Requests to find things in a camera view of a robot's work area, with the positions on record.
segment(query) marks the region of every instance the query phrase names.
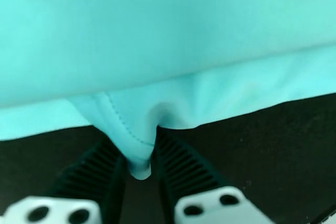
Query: stitching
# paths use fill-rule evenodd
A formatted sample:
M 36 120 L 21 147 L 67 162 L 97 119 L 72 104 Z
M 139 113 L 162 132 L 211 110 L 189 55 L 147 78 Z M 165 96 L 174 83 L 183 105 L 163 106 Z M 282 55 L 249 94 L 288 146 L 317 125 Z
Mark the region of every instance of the stitching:
M 104 94 L 107 96 L 110 104 L 111 104 L 111 107 L 112 107 L 112 110 L 115 112 L 115 114 L 118 116 L 118 119 L 119 121 L 121 122 L 121 124 L 124 126 L 124 128 L 126 129 L 126 131 L 128 132 L 128 134 L 136 141 L 138 141 L 139 143 L 141 144 L 145 144 L 145 145 L 148 145 L 148 146 L 154 146 L 154 144 L 151 144 L 151 143 L 147 143 L 141 139 L 139 139 L 138 137 L 136 137 L 133 132 L 130 130 L 130 128 L 126 125 L 125 121 L 122 119 L 120 113 L 116 110 L 116 106 L 114 105 L 113 101 L 112 101 L 112 98 L 107 94 L 107 92 L 104 92 Z

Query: black background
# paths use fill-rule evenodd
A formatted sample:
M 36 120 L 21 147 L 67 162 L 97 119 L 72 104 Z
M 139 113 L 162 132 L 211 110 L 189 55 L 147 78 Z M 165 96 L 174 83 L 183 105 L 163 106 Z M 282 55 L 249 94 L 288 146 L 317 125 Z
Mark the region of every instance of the black background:
M 173 131 L 276 223 L 307 224 L 336 203 L 336 94 Z M 0 142 L 0 214 L 44 192 L 103 134 L 92 126 Z M 162 224 L 155 177 L 129 177 L 121 224 Z

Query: turquoise fabric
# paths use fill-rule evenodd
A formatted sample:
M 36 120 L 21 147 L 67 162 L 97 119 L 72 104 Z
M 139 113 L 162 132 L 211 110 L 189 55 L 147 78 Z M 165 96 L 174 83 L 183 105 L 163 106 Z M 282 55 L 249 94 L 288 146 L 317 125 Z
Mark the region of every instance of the turquoise fabric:
M 158 124 L 336 92 L 335 46 L 336 0 L 0 0 L 0 138 L 93 124 L 145 178 Z

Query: mint green cloth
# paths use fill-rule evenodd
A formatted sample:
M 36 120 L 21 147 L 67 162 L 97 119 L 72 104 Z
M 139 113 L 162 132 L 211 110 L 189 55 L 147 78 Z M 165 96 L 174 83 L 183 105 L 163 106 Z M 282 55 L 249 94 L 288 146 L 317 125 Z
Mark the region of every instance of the mint green cloth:
M 93 124 L 146 178 L 158 124 L 336 92 L 335 47 L 336 0 L 0 0 L 0 138 Z

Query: fabric seam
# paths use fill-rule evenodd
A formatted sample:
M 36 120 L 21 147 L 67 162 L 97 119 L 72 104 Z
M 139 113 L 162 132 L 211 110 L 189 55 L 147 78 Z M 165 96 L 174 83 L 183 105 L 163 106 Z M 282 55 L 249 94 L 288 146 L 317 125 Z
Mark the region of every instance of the fabric seam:
M 114 102 L 112 100 L 112 97 L 107 93 L 107 92 L 104 92 L 104 94 L 107 96 L 108 98 L 108 101 L 111 105 L 111 108 L 112 110 L 114 111 L 114 113 L 117 115 L 118 117 L 118 120 L 119 122 L 123 125 L 123 127 L 126 129 L 127 133 L 134 139 L 136 140 L 137 142 L 141 143 L 141 144 L 144 144 L 144 145 L 147 145 L 147 146 L 151 146 L 153 147 L 154 144 L 151 144 L 151 143 L 147 143 L 141 139 L 139 139 L 132 131 L 131 129 L 126 125 L 126 122 L 123 120 L 123 118 L 121 117 L 121 114 L 119 113 L 119 111 L 117 110 L 116 106 L 114 105 Z

